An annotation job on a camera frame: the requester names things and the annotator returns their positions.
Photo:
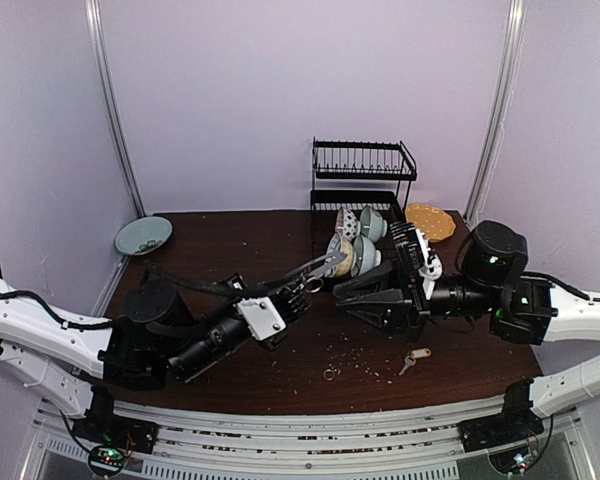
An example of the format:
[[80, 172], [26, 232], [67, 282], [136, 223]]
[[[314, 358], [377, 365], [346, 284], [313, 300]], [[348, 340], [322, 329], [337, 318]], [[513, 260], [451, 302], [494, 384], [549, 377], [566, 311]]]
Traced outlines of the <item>key with yellow tag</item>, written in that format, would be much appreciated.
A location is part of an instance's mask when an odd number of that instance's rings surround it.
[[428, 348], [419, 348], [411, 350], [403, 359], [403, 365], [398, 375], [403, 376], [405, 372], [416, 365], [419, 360], [426, 359], [431, 356], [431, 350]]

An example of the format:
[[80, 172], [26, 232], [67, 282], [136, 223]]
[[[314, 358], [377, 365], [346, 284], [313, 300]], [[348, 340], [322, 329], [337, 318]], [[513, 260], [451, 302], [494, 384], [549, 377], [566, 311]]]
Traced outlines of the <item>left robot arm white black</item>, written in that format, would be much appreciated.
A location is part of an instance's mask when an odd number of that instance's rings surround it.
[[145, 267], [114, 319], [54, 307], [10, 286], [0, 266], [0, 363], [39, 392], [85, 436], [113, 444], [139, 428], [115, 415], [108, 386], [163, 389], [168, 376], [189, 383], [253, 340], [272, 351], [305, 316], [309, 296], [335, 268], [324, 255], [278, 280], [193, 282], [158, 264]]

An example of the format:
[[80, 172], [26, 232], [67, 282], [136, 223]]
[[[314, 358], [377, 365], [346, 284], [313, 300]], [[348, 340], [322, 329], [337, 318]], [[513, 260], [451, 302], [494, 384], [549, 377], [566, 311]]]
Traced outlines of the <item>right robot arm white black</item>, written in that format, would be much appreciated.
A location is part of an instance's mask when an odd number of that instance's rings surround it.
[[[387, 334], [417, 340], [427, 323], [489, 318], [489, 331], [521, 345], [600, 341], [600, 293], [527, 270], [524, 236], [496, 221], [479, 223], [458, 252], [453, 275], [411, 223], [390, 226], [396, 257], [333, 288], [338, 308]], [[510, 385], [500, 413], [475, 420], [510, 442], [533, 424], [600, 395], [600, 354], [569, 369]]]

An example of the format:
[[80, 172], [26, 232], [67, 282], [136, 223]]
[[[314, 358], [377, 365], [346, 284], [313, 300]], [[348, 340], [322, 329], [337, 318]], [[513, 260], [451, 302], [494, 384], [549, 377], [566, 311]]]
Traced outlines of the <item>small metal keyring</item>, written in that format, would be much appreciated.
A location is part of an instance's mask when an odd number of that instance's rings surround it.
[[323, 379], [326, 381], [332, 381], [336, 377], [337, 373], [333, 369], [325, 369], [323, 371]]

